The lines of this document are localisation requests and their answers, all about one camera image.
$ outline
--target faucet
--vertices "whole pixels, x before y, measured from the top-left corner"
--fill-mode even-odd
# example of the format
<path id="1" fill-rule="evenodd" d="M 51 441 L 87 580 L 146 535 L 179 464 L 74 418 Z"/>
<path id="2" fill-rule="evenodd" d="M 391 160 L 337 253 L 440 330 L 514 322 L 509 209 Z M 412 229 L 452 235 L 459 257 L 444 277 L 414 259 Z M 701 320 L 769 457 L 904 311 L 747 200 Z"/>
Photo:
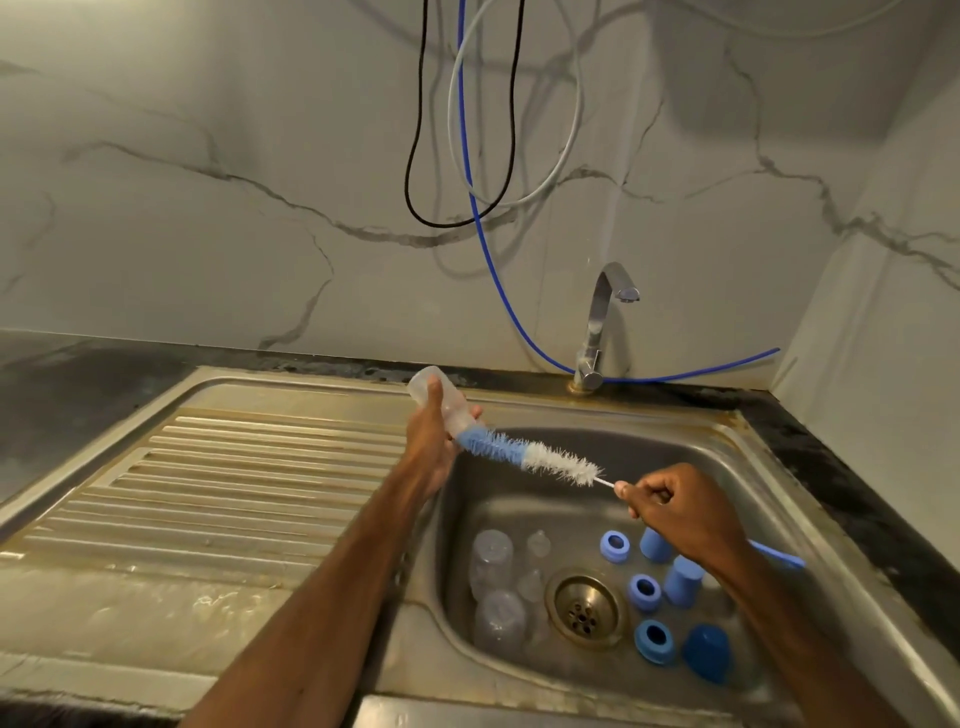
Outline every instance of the faucet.
<path id="1" fill-rule="evenodd" d="M 619 263 L 607 263 L 597 277 L 597 284 L 593 289 L 593 300 L 590 302 L 587 338 L 577 352 L 576 371 L 570 385 L 574 393 L 588 394 L 603 384 L 603 375 L 597 371 L 600 368 L 602 353 L 600 336 L 603 334 L 603 325 L 607 321 L 607 309 L 610 308 L 611 296 L 616 296 L 617 300 L 623 303 L 640 300 L 640 292 L 636 290 L 630 275 Z"/>

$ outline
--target countertop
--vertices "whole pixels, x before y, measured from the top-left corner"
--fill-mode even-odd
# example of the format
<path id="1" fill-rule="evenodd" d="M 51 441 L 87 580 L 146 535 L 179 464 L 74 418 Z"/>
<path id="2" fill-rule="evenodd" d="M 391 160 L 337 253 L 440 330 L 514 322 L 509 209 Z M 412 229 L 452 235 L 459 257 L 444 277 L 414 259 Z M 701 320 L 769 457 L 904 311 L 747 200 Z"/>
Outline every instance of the countertop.
<path id="1" fill-rule="evenodd" d="M 422 365 L 0 331 L 0 499 L 51 471 L 199 366 L 403 382 Z M 458 386 L 562 396 L 568 377 L 444 367 Z M 766 392 L 683 384 L 604 385 L 596 398 L 738 410 L 783 466 L 960 660 L 960 573 Z M 0 722 L 172 725 L 96 706 L 0 701 Z"/>

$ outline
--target left hand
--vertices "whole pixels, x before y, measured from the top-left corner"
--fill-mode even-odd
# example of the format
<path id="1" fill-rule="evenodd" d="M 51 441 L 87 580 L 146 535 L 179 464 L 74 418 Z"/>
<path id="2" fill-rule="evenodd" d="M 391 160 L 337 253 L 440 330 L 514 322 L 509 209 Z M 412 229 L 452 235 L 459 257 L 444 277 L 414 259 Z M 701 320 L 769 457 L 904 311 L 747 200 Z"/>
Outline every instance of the left hand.
<path id="1" fill-rule="evenodd" d="M 427 404 L 407 421 L 407 449 L 402 458 L 420 472 L 424 498 L 431 497 L 446 483 L 453 459 L 460 451 L 460 447 L 446 433 L 441 410 L 444 386 L 435 376 L 427 382 L 427 394 Z M 480 406 L 470 410 L 474 418 L 482 413 Z"/>

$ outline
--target wall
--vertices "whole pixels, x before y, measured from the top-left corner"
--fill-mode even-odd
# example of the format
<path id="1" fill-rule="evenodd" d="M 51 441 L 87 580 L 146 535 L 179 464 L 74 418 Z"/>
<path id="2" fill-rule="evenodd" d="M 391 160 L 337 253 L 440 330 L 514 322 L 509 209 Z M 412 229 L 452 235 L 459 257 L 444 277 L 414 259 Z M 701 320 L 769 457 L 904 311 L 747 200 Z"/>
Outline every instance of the wall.
<path id="1" fill-rule="evenodd" d="M 958 128 L 954 6 L 774 392 L 960 568 Z"/>
<path id="2" fill-rule="evenodd" d="M 569 362 L 595 276 L 618 259 L 643 299 L 612 313 L 608 373 L 785 345 L 919 61 L 933 0 L 810 42 L 732 35 L 662 2 L 565 3 L 584 127 L 546 199 L 488 220 L 517 314 Z M 468 64 L 490 190 L 508 148 L 516 5 L 501 5 Z M 765 7 L 754 5 L 734 9 Z M 798 2 L 760 21 L 820 27 L 875 5 Z M 445 220 L 468 211 L 444 131 L 456 3 L 430 11 L 412 194 Z M 419 34 L 417 0 L 0 2 L 0 327 L 538 368 L 473 230 L 437 235 L 404 206 Z M 511 196 L 556 158 L 568 61 L 556 10 L 530 3 Z M 713 380 L 764 387 L 774 371 Z"/>

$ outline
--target white cable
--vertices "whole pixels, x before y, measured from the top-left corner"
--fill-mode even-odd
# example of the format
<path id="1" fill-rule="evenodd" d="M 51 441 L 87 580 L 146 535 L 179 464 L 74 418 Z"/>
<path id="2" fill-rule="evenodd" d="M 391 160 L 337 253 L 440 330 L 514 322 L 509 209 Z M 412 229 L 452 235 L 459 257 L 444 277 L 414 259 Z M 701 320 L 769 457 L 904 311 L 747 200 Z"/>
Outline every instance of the white cable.
<path id="1" fill-rule="evenodd" d="M 490 200 L 482 197 L 467 180 L 467 172 L 464 170 L 464 163 L 461 159 L 461 154 L 457 151 L 459 147 L 459 137 L 454 131 L 453 120 L 457 115 L 455 101 L 459 98 L 457 93 L 457 77 L 460 74 L 460 67 L 464 63 L 467 46 L 469 45 L 469 41 L 473 37 L 473 33 L 476 31 L 481 18 L 484 16 L 484 13 L 495 2 L 496 0 L 486 0 L 486 2 L 480 6 L 479 10 L 477 10 L 477 14 L 473 17 L 473 20 L 470 21 L 467 30 L 464 32 L 464 41 L 460 44 L 460 50 L 457 52 L 457 58 L 453 62 L 453 73 L 450 75 L 450 92 L 446 97 L 446 138 L 450 143 L 450 155 L 453 157 L 453 162 L 457 165 L 457 169 L 460 171 L 460 181 L 473 195 L 473 197 L 482 203 L 486 203 L 487 205 L 490 204 Z M 580 68 L 580 51 L 577 49 L 577 34 L 573 30 L 573 24 L 570 22 L 570 18 L 566 14 L 563 4 L 560 2 L 560 0 L 554 0 L 554 3 L 557 6 L 557 10 L 560 11 L 560 16 L 564 20 L 564 25 L 566 26 L 566 32 L 570 36 L 570 50 L 573 54 L 573 75 L 577 81 L 577 101 L 573 108 L 573 123 L 570 125 L 570 134 L 566 138 L 564 150 L 560 153 L 560 158 L 557 159 L 557 163 L 554 165 L 553 169 L 550 170 L 550 174 L 543 178 L 543 182 L 541 182 L 535 190 L 517 200 L 513 200 L 511 202 L 501 202 L 499 205 L 501 207 L 516 207 L 518 205 L 524 205 L 553 185 L 554 181 L 560 175 L 561 170 L 563 170 L 564 164 L 566 164 L 566 160 L 570 156 L 570 152 L 573 150 L 573 141 L 580 129 L 580 121 L 584 114 L 584 78 L 583 71 Z M 457 137 L 457 143 L 454 142 L 454 137 Z"/>
<path id="2" fill-rule="evenodd" d="M 854 28 L 859 28 L 867 23 L 872 23 L 874 20 L 882 15 L 885 15 L 903 2 L 903 0 L 890 0 L 890 2 L 888 2 L 886 5 L 877 8 L 875 11 L 870 11 L 865 15 L 860 15 L 853 20 L 850 20 L 846 23 L 841 23 L 840 25 L 834 25 L 831 28 L 822 28 L 818 31 L 798 31 L 797 33 L 790 33 L 788 31 L 776 31 L 771 28 L 762 28 L 756 25 L 742 23 L 739 20 L 726 17 L 720 12 L 711 10 L 695 0 L 672 1 L 732 30 L 739 31 L 740 33 L 746 33 L 751 36 L 771 38 L 772 40 L 813 40 L 820 37 L 836 36 L 840 33 L 851 31 Z"/>

